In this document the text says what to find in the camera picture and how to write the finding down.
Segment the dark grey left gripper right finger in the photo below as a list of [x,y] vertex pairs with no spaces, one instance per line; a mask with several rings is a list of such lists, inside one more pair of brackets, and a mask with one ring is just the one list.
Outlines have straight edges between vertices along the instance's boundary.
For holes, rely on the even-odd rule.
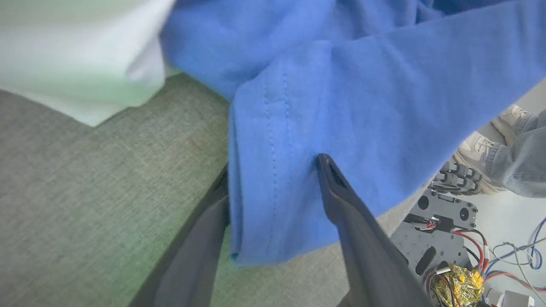
[[322,203],[336,227],[349,291],[336,307],[433,307],[398,249],[334,160],[316,156]]

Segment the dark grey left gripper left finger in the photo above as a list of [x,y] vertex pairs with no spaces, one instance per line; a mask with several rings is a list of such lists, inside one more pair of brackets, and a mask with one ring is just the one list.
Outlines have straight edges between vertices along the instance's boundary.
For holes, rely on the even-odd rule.
[[128,307],[210,307],[229,223],[228,170],[224,167]]

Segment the blue garment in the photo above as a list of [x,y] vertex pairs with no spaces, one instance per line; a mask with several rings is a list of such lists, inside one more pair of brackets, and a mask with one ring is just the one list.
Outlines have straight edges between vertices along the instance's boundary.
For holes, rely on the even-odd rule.
[[546,78],[546,0],[177,0],[172,64],[231,103],[231,254],[335,243],[314,160],[375,216]]

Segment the black metal plate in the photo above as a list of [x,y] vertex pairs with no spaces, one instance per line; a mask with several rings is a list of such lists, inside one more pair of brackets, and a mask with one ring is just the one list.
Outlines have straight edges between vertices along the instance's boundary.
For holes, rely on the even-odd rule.
[[431,271],[448,264],[470,264],[464,238],[453,231],[475,229],[477,212],[470,202],[426,190],[390,238],[411,273],[423,282]]

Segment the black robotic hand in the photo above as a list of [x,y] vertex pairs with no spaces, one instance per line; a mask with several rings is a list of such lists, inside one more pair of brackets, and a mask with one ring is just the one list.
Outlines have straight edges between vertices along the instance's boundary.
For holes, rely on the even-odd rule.
[[478,195],[482,189],[483,177],[476,169],[461,163],[445,163],[435,175],[429,189],[439,194]]

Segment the beige sneaker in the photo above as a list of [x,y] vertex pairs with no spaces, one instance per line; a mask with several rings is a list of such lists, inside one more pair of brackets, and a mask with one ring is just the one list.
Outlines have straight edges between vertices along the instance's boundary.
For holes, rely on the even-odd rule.
[[517,104],[513,104],[495,117],[491,124],[503,136],[505,144],[513,146],[517,136],[524,132],[525,126],[534,117],[533,113],[529,113]]
[[453,157],[456,162],[470,167],[480,175],[482,179],[480,186],[482,192],[488,195],[494,195],[507,191],[499,183],[493,181],[486,171],[486,158],[494,143],[479,132],[473,132],[454,153]]

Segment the white small box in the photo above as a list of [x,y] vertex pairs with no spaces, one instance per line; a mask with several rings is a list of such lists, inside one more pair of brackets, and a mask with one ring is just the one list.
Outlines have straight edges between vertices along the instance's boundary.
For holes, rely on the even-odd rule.
[[531,296],[506,290],[504,292],[490,288],[485,292],[487,304],[495,307],[535,307]]

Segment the blue jeans leg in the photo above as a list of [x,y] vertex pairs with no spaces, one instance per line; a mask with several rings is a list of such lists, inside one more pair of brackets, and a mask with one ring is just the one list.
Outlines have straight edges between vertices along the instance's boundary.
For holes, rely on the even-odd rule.
[[525,113],[515,124],[516,148],[546,147],[546,109],[540,113]]
[[494,143],[485,166],[494,183],[514,194],[546,198],[546,127],[517,134],[512,146]]

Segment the white cloth sheet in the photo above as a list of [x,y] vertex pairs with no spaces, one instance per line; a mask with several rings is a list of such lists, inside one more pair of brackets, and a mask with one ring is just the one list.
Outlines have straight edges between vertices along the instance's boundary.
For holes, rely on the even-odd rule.
[[140,107],[168,73],[175,0],[0,0],[0,90],[95,127]]

